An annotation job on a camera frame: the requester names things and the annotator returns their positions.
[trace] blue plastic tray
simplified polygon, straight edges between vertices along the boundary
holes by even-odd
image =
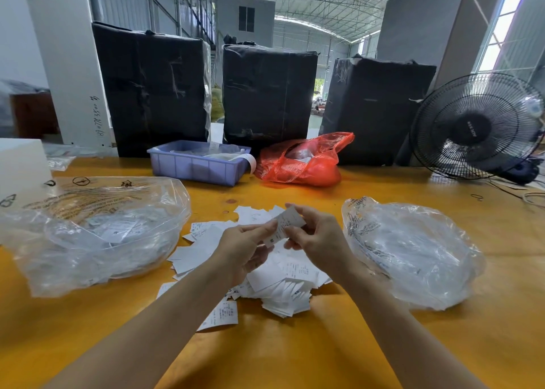
[[[233,187],[248,169],[249,163],[246,159],[237,158],[234,161],[224,161],[171,152],[173,150],[189,151],[206,148],[209,145],[208,142],[180,140],[149,149],[153,174]],[[241,146],[241,148],[244,149],[244,153],[250,153],[250,148],[247,146]]]

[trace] red plastic bag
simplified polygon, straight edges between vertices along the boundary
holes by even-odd
[[[341,180],[337,153],[354,140],[351,132],[293,139],[264,148],[255,175],[265,181],[330,187]]]

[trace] cable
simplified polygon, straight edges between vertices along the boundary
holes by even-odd
[[[504,188],[501,188],[499,185],[494,184],[491,180],[488,180],[488,184],[492,185],[493,187],[496,187],[497,189],[499,189],[499,190],[501,190],[503,192],[506,192],[506,193],[512,195],[513,197],[517,197],[518,199],[521,199],[522,201],[524,201],[527,204],[535,205],[536,207],[545,209],[545,201],[544,201],[543,204],[538,204],[538,203],[535,203],[534,201],[530,200],[530,198],[532,198],[532,197],[540,197],[540,198],[545,199],[545,192],[543,192],[543,191],[526,192],[526,193],[524,193],[522,195],[516,195],[515,193],[513,193],[511,191],[508,191],[508,190],[506,190]]]

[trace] electric fan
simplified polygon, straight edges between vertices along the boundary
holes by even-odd
[[[416,158],[450,178],[497,175],[527,184],[538,175],[529,158],[544,133],[543,97],[521,79],[476,73],[448,82],[427,96],[412,123]]]

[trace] pile of paper slips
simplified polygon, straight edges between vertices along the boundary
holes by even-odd
[[[230,289],[223,300],[210,313],[198,330],[226,324],[238,324],[235,300],[239,297],[260,298],[263,309],[280,317],[310,310],[311,289],[317,289],[331,282],[329,276],[318,269],[304,251],[287,250],[284,227],[304,225],[304,220],[293,207],[284,210],[275,206],[272,210],[255,210],[251,207],[237,207],[239,215],[234,221],[208,221],[193,223],[191,233],[184,236],[193,242],[191,246],[177,247],[168,258],[176,271],[173,278],[178,281],[205,262],[217,248],[223,231],[239,224],[262,224],[275,218],[278,229],[264,243],[273,246],[267,261],[246,276],[238,286]],[[157,298],[176,282],[161,286]]]

